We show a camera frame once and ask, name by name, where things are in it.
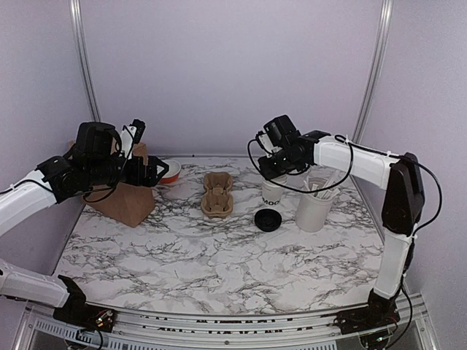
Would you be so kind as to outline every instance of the orange bowl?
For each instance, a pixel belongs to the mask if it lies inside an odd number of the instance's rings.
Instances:
[[[161,184],[171,184],[180,176],[182,166],[176,160],[169,159],[164,162],[169,166],[169,172],[165,174],[159,182]]]

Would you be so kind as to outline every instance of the marble table top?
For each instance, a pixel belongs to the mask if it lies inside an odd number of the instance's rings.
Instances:
[[[56,273],[72,277],[88,301],[181,314],[278,314],[364,303],[374,285],[382,242],[355,186],[341,187],[325,227],[295,224],[300,194],[286,190],[274,208],[281,227],[259,231],[266,205],[247,158],[178,158],[180,179],[154,188],[156,208],[130,228],[86,207]],[[227,219],[201,213],[208,171],[233,176]],[[331,169],[313,168],[328,177]],[[299,176],[289,184],[300,185]]]

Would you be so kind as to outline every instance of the black lid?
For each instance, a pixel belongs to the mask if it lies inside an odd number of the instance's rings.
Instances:
[[[261,209],[255,214],[255,225],[264,232],[277,230],[282,223],[280,214],[272,209]]]

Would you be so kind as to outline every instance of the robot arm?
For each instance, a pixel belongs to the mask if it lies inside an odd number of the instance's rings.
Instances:
[[[260,173],[274,178],[292,170],[319,165],[347,171],[351,152],[347,142],[339,142],[328,133],[312,131],[301,135],[288,116],[274,118],[258,133],[256,140],[266,156],[260,157]],[[359,317],[341,315],[342,332],[354,332],[349,319],[365,318],[367,328],[384,325],[388,315],[394,317],[395,299],[401,290],[401,279],[408,268],[414,249],[414,230],[420,221],[425,202],[417,158],[409,153],[403,157],[372,151],[354,145],[350,174],[369,181],[386,191],[382,210],[385,248],[379,275],[368,297],[368,307]]]
[[[39,164],[24,179],[0,192],[0,236],[40,210],[77,196],[114,190],[119,182],[153,187],[169,170],[155,156],[147,165],[132,155],[145,125],[134,120],[118,134],[102,122],[81,124],[75,145],[64,155]],[[112,144],[116,151],[112,153]],[[95,186],[106,185],[104,189]],[[99,313],[85,304],[79,287],[65,276],[44,276],[0,259],[0,295],[37,301],[57,308],[54,316],[79,324]]]

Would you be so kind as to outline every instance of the white cylindrical container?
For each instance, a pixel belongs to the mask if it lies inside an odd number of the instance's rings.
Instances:
[[[277,182],[278,184],[287,184],[287,175],[282,175],[277,177],[276,179],[272,179],[272,181]],[[279,204],[280,198],[284,192],[284,188],[269,182],[268,180],[263,180],[263,202],[269,206],[275,206]]]
[[[325,183],[326,180],[320,178],[312,178],[309,180],[310,188],[313,184],[317,184],[318,188],[322,188]],[[300,203],[298,204],[295,214],[297,226],[306,232],[317,232],[321,230],[335,198],[335,195],[329,199],[317,198],[311,193],[301,195]]]

